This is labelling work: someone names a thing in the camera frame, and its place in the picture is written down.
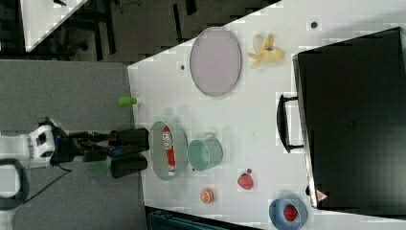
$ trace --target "green cup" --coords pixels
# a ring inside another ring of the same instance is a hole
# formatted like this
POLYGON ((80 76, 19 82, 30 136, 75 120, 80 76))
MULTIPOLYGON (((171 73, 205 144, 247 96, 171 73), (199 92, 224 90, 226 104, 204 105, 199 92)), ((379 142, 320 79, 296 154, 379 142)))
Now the green cup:
POLYGON ((204 140, 194 140, 188 146, 188 160, 197 171, 205 171, 220 164, 223 150, 214 138, 214 133, 206 133, 204 140))

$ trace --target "gray floor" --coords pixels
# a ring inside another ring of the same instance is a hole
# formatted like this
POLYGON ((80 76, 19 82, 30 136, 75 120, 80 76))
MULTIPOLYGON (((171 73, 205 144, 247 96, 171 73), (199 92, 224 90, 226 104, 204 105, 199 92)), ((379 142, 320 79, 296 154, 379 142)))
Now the gray floor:
MULTIPOLYGON (((49 116, 66 131, 109 132, 134 127, 126 66, 110 62, 0 61, 2 135, 28 134, 49 116)), ((17 230, 147 229, 139 174, 114 179, 107 162, 62 164, 72 172, 20 207, 17 230)), ((59 168, 27 170, 29 197, 62 175, 59 168)))
MULTIPOLYGON (((206 28, 221 26, 269 6, 265 0, 196 0, 197 11, 187 15, 185 0, 121 0, 123 13, 113 2, 112 17, 117 53, 109 55, 106 29, 101 25, 102 61, 125 64, 140 61, 178 45, 172 6, 177 4, 183 38, 194 38, 206 28)), ((92 33, 76 32, 76 41, 87 40, 89 49, 74 60, 96 61, 92 33)))

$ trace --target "orange object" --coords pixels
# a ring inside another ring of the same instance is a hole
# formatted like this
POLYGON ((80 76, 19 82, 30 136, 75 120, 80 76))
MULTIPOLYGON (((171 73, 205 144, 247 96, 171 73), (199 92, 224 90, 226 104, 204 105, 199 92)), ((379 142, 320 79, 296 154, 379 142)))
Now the orange object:
POLYGON ((214 200, 214 194, 211 189, 203 190, 200 194, 200 199, 205 203, 211 203, 214 200))
POLYGON ((170 133, 170 129, 168 126, 164 127, 164 131, 162 133, 162 139, 164 142, 165 150, 167 151, 169 174, 174 175, 175 166, 176 166, 175 153, 173 150, 172 134, 170 133))

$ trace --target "blue bowl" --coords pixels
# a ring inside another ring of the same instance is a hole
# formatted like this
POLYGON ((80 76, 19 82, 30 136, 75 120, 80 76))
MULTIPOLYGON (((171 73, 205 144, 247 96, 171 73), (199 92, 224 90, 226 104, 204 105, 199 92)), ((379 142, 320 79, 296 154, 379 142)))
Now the blue bowl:
POLYGON ((298 230, 307 221, 307 210, 304 203, 293 195, 275 199, 269 206, 269 218, 279 230, 298 230), (293 206, 298 211, 298 216, 293 221, 288 221, 284 217, 283 210, 286 206, 293 206))

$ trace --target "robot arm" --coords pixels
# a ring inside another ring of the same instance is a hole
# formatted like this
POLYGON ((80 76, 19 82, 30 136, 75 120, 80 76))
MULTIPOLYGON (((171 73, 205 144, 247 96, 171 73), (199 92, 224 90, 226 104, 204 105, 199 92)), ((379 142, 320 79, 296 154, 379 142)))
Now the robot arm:
POLYGON ((25 170, 46 168, 71 162, 83 156, 83 162, 102 161, 111 157, 113 177, 121 177, 147 168, 144 156, 136 154, 149 150, 148 131, 145 128, 112 131, 110 134, 79 132, 66 134, 49 118, 39 123, 30 134, 0 135, 0 230, 12 229, 18 207, 28 198, 30 187, 25 170), (119 135, 137 143, 121 140, 119 135), (96 143, 109 141, 109 146, 96 143))

